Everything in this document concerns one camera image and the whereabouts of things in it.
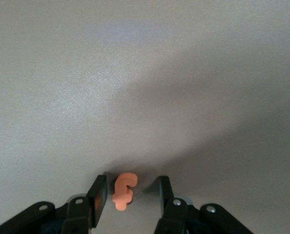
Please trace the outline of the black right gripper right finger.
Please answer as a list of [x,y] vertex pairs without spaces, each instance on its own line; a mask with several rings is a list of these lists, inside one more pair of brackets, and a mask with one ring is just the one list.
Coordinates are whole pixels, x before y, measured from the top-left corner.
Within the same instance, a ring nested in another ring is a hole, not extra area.
[[168,176],[159,176],[162,217],[156,234],[251,234],[244,224],[222,206],[209,203],[197,209],[175,197]]

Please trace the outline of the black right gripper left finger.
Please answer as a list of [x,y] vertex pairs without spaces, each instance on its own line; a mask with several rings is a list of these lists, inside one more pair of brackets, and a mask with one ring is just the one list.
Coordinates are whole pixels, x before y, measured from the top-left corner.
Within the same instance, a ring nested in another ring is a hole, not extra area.
[[0,225],[0,234],[89,234],[107,201],[107,176],[98,175],[86,195],[56,208],[37,202]]

